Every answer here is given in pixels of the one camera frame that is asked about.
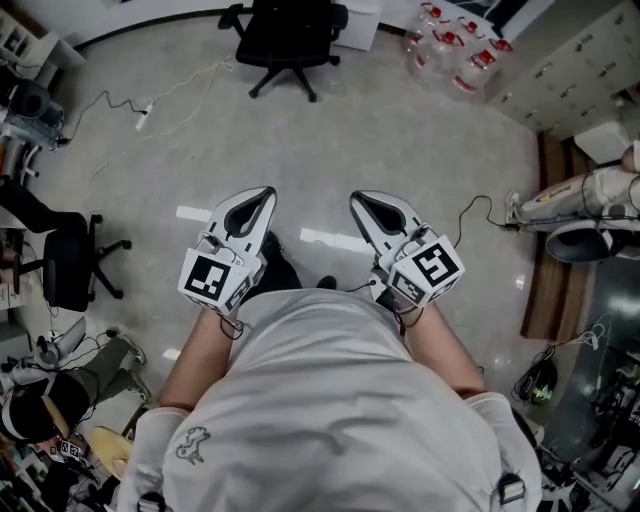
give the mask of shoe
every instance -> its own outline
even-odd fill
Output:
[[[325,290],[337,290],[338,289],[338,281],[333,276],[324,276],[318,284],[316,288],[324,288]]]
[[[267,233],[267,236],[262,243],[261,250],[264,259],[267,261],[284,252],[284,249],[280,245],[280,240],[278,240],[278,237],[273,231],[269,231]]]
[[[131,370],[129,370],[129,374],[131,375],[132,381],[129,389],[136,395],[138,395],[143,402],[149,400],[149,398],[151,398],[151,391],[149,391],[149,388],[145,385],[144,382],[142,382],[140,376],[137,373],[132,372]]]
[[[506,200],[505,224],[518,223],[518,211],[520,209],[520,194],[510,190]]]
[[[147,362],[147,356],[138,345],[131,341],[127,336],[124,336],[122,334],[118,334],[117,336],[121,340],[125,341],[127,345],[129,345],[129,352],[131,352],[131,355],[138,363],[144,365]]]

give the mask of tiled floor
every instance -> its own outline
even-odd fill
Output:
[[[130,97],[143,104],[231,54],[237,36],[216,24],[216,18],[177,21],[90,46],[86,65],[67,73],[59,87],[68,130],[103,89],[114,102]],[[86,316],[92,332],[117,325],[144,347],[149,363],[143,375],[154,391],[172,365],[163,353],[181,348],[198,313],[176,286],[185,251],[204,224],[177,217],[179,206],[210,209],[242,189],[272,185],[278,191],[273,229],[303,284],[333,274],[346,289],[366,282],[371,257],[301,235],[359,237],[348,209],[352,191],[402,196],[452,240],[458,215],[474,195],[493,197],[492,215],[501,221],[509,190],[534,191],[534,134],[491,109],[425,92],[409,77],[396,36],[378,33],[368,53],[335,53],[342,57],[339,67],[308,72],[317,104],[308,103],[289,76],[250,99],[247,91],[263,70],[230,59],[233,68],[217,69],[210,89],[212,71],[160,98],[142,132],[128,108],[110,110],[102,99],[68,147],[38,159],[41,176],[31,190],[41,200],[56,209],[101,213],[105,244],[133,241],[133,250],[114,254],[103,267],[125,299],[111,299],[97,284]],[[197,115],[175,129],[201,101]],[[490,386],[508,394],[541,349],[541,342],[518,335],[533,238],[491,226],[486,209],[478,201],[464,218],[458,251],[467,273],[439,304],[486,368]],[[33,241],[41,251],[42,238]],[[49,329],[41,300],[24,313],[32,333]],[[77,316],[61,311],[54,326],[63,330]],[[99,409],[97,417],[103,416]]]

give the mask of gray t-shirt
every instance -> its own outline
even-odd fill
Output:
[[[229,372],[196,409],[139,421],[120,512],[151,490],[176,512],[490,510],[506,470],[536,509],[540,469],[506,398],[462,400],[377,304],[282,291],[239,318]]]

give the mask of strap buckle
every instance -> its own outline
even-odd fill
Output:
[[[138,500],[138,512],[165,512],[164,497],[157,492],[143,494]]]
[[[502,506],[524,499],[525,486],[522,478],[514,473],[502,475],[498,482],[498,493]]]

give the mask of cable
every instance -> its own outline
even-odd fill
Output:
[[[600,340],[607,336],[607,328],[601,323],[601,321],[603,317],[610,314],[611,313],[607,311],[606,313],[600,315],[589,329],[580,333],[580,335],[576,338],[569,341],[555,343],[554,345],[588,345],[593,350],[598,350],[598,347],[600,346]]]
[[[402,317],[401,317],[401,325],[402,327],[404,327],[405,329],[411,329],[412,327],[415,327],[415,325],[420,321],[420,318],[422,318],[422,313],[424,313],[424,308],[420,309],[420,313],[418,313],[418,318],[416,318],[415,322],[413,322],[412,324],[405,324],[404,322],[402,322]]]
[[[214,311],[220,317],[220,330],[224,333],[224,335],[227,338],[229,338],[231,341],[239,340],[242,337],[242,334],[244,333],[244,322],[242,320],[236,320],[235,322],[232,322],[226,316],[220,313],[220,311],[217,311],[217,310],[214,310]],[[227,324],[229,327],[231,327],[234,331],[238,333],[238,335],[234,337],[233,335],[228,334],[227,331],[224,330],[224,327],[223,327],[224,324]]]
[[[525,405],[528,404],[531,401],[528,398],[527,399],[523,399],[521,397],[522,394],[525,394],[523,392],[523,386],[530,379],[531,370],[533,370],[542,361],[545,361],[547,359],[551,359],[555,353],[556,353],[556,346],[552,345],[552,344],[549,344],[544,348],[544,350],[542,350],[541,352],[539,352],[538,354],[536,354],[534,356],[533,360],[531,361],[531,365],[529,366],[527,371],[524,372],[524,375],[522,375],[522,377],[520,377],[516,381],[516,383],[513,385],[513,387],[511,388],[511,398],[513,398],[513,400],[515,400],[516,402],[520,402],[522,404],[525,404]]]
[[[637,216],[631,216],[631,215],[596,215],[593,212],[589,211],[589,207],[587,206],[587,198],[586,198],[586,194],[584,191],[584,186],[585,183],[587,181],[587,178],[589,177],[589,175],[591,175],[591,173],[585,174],[584,179],[582,180],[582,184],[581,184],[581,194],[582,194],[582,204],[583,204],[583,208],[585,210],[585,212],[587,212],[587,215],[573,215],[570,217],[564,217],[564,218],[548,218],[548,219],[538,219],[538,220],[534,220],[531,222],[516,222],[513,224],[499,224],[497,222],[492,221],[489,216],[491,215],[491,210],[493,208],[493,201],[489,196],[486,195],[477,195],[474,196],[473,199],[471,200],[471,203],[469,203],[469,206],[467,206],[462,213],[460,213],[460,215],[458,216],[458,229],[459,229],[459,234],[458,234],[458,239],[456,241],[456,243],[454,244],[454,249],[458,247],[458,244],[460,243],[460,241],[462,240],[462,216],[467,213],[467,211],[469,211],[469,209],[473,206],[473,203],[476,201],[476,199],[479,198],[484,198],[487,199],[489,201],[489,212],[487,213],[487,216],[485,217],[486,220],[493,224],[496,227],[499,228],[505,228],[505,229],[513,229],[516,231],[519,231],[521,228],[526,228],[529,226],[539,226],[539,225],[547,225],[547,224],[562,224],[562,223],[566,223],[566,222],[571,222],[571,221],[575,221],[575,220],[634,220],[634,221],[638,221],[640,220],[640,208],[638,208],[634,203],[633,200],[631,199],[631,187],[633,185],[633,183],[640,178],[639,176],[634,177],[631,182],[629,183],[629,187],[627,188],[627,195],[629,196],[630,199],[630,203],[633,206],[633,208],[635,208],[636,210],[638,210],[638,215]]]
[[[497,222],[494,222],[489,218],[489,215],[491,215],[491,210],[493,209],[493,201],[491,200],[491,198],[489,196],[485,196],[482,194],[477,195],[471,200],[471,202],[469,203],[469,206],[467,206],[464,210],[462,210],[462,213],[458,215],[458,240],[453,246],[454,249],[458,247],[458,244],[462,240],[462,216],[469,211],[469,209],[473,206],[473,203],[475,203],[477,199],[486,199],[487,201],[489,201],[489,211],[487,212],[487,216],[485,217],[487,221],[489,221],[491,224],[499,228],[507,227],[506,224],[498,224]]]
[[[150,134],[150,135],[145,135],[143,137],[140,137],[140,138],[136,139],[129,147],[126,147],[125,149],[123,149],[122,151],[117,153],[115,156],[113,156],[109,160],[107,160],[100,167],[98,167],[98,169],[93,173],[93,176],[91,176],[91,179],[95,178],[98,174],[100,174],[100,172],[102,172],[102,170],[105,169],[107,166],[109,166],[113,161],[117,160],[122,155],[124,155],[135,144],[138,144],[138,143],[140,143],[142,141],[145,141],[145,140],[155,139],[156,137],[164,137],[165,135],[172,135],[173,133],[177,132],[180,128],[182,128],[185,124],[187,124],[189,121],[194,119],[200,113],[200,110],[202,109],[202,105],[204,104],[204,99],[205,99],[206,95],[209,93],[209,91],[211,90],[211,86],[213,85],[213,79],[215,78],[216,73],[217,73],[218,69],[220,68],[220,66],[225,68],[227,71],[233,71],[233,69],[234,69],[233,68],[233,64],[230,64],[229,62],[227,62],[227,60],[230,57],[231,57],[231,54],[227,55],[224,59],[222,59],[220,62],[217,62],[216,64],[213,64],[213,65],[211,65],[211,66],[209,66],[207,68],[204,68],[204,69],[196,71],[195,73],[193,73],[191,75],[191,77],[189,79],[187,79],[187,80],[185,80],[183,82],[179,82],[178,84],[173,86],[167,92],[158,94],[157,96],[154,97],[155,99],[151,98],[153,100],[153,104],[155,104],[155,102],[159,98],[162,98],[164,96],[167,96],[167,95],[171,94],[174,90],[176,90],[178,87],[180,87],[182,85],[188,84],[196,76],[198,76],[198,75],[200,75],[202,73],[206,73],[207,71],[213,70],[213,73],[211,73],[211,78],[209,79],[209,83],[207,84],[207,87],[202,92],[202,95],[200,96],[200,102],[198,103],[198,106],[195,108],[195,110],[189,116],[187,116],[185,119],[180,121],[176,126],[174,126],[173,128],[171,128],[169,130],[166,130],[166,131],[160,132],[160,133],[154,133],[154,134]]]
[[[98,94],[98,96],[96,97],[95,100],[93,100],[91,103],[89,103],[86,107],[84,107],[82,109],[82,111],[80,112],[80,115],[78,116],[78,121],[76,122],[76,127],[73,130],[73,134],[71,135],[71,137],[68,138],[67,142],[71,142],[73,139],[75,139],[76,134],[78,133],[78,128],[80,127],[80,122],[82,121],[82,117],[84,116],[84,113],[89,110],[91,107],[93,107],[96,103],[98,103],[98,100],[100,98],[102,98],[102,96],[106,95],[107,96],[107,103],[109,105],[109,108],[120,108],[123,107],[124,105],[129,105],[129,107],[131,107],[131,111],[136,113],[136,114],[142,114],[142,115],[146,115],[148,114],[148,112],[146,110],[139,110],[137,108],[135,108],[133,106],[132,101],[127,98],[126,100],[124,100],[122,103],[118,103],[117,105],[113,105],[111,103],[111,96],[109,95],[109,91],[107,91],[106,89],[104,91],[102,91],[100,94]]]
[[[633,184],[636,182],[636,180],[640,178],[640,174],[638,176],[635,176],[632,180],[631,183],[629,183],[629,189],[627,190],[627,195],[629,196],[629,203],[631,203],[631,206],[633,206],[635,208],[635,210],[640,213],[640,209],[638,209],[638,207],[635,205],[635,203],[633,202],[633,199],[631,198],[631,188],[633,187]]]
[[[367,281],[365,284],[361,284],[360,286],[357,286],[356,288],[351,288],[351,290],[345,290],[345,293],[357,292],[358,290],[362,290],[363,288],[366,288],[367,286],[373,286],[374,284],[376,284],[376,282],[372,279],[371,281]]]

